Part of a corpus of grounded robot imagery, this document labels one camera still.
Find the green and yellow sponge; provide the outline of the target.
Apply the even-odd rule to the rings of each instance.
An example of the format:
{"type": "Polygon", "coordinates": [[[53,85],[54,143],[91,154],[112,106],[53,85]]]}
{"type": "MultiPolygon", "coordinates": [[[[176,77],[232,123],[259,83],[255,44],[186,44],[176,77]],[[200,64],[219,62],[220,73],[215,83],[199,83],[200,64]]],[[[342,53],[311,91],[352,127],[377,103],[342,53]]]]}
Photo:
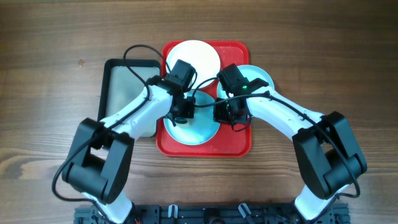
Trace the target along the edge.
{"type": "Polygon", "coordinates": [[[175,118],[174,122],[177,126],[187,127],[189,126],[189,120],[187,118],[175,118]]]}

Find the light blue plate front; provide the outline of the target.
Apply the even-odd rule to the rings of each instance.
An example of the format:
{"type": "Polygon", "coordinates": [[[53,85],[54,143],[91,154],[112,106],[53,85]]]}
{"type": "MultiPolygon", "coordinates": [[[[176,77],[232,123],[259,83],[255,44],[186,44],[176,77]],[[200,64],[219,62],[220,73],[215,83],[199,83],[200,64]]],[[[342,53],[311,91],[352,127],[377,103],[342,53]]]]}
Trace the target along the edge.
{"type": "Polygon", "coordinates": [[[189,146],[204,144],[209,141],[219,130],[220,123],[213,120],[213,107],[194,109],[193,118],[188,118],[186,124],[176,123],[164,118],[166,131],[177,142],[189,146]]]}

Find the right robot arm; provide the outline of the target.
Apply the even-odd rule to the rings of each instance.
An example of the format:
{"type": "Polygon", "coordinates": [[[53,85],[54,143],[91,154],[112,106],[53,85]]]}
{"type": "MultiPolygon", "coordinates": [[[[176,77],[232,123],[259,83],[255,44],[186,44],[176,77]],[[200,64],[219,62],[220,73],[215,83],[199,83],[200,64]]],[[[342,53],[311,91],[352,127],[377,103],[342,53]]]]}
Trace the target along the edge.
{"type": "Polygon", "coordinates": [[[253,65],[231,64],[217,74],[215,120],[234,126],[259,118],[287,136],[294,145],[305,183],[294,207],[306,223],[314,223],[340,197],[360,195],[358,177],[367,163],[347,119],[308,110],[275,90],[271,76],[253,65]],[[355,194],[345,193],[353,184],[355,194]]]}

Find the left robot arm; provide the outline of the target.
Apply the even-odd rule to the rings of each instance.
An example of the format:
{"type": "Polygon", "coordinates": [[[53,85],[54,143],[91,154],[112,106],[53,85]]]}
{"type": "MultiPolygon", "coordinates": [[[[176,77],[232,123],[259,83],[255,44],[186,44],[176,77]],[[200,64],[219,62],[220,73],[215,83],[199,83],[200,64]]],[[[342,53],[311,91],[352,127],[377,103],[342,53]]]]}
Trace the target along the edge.
{"type": "Polygon", "coordinates": [[[86,118],[76,131],[66,161],[56,173],[64,182],[93,203],[100,219],[124,223],[133,208],[123,188],[126,184],[133,146],[147,125],[160,118],[173,125],[194,114],[192,88],[196,70],[178,60],[165,77],[148,79],[141,95],[115,114],[94,121],[86,118]]]}

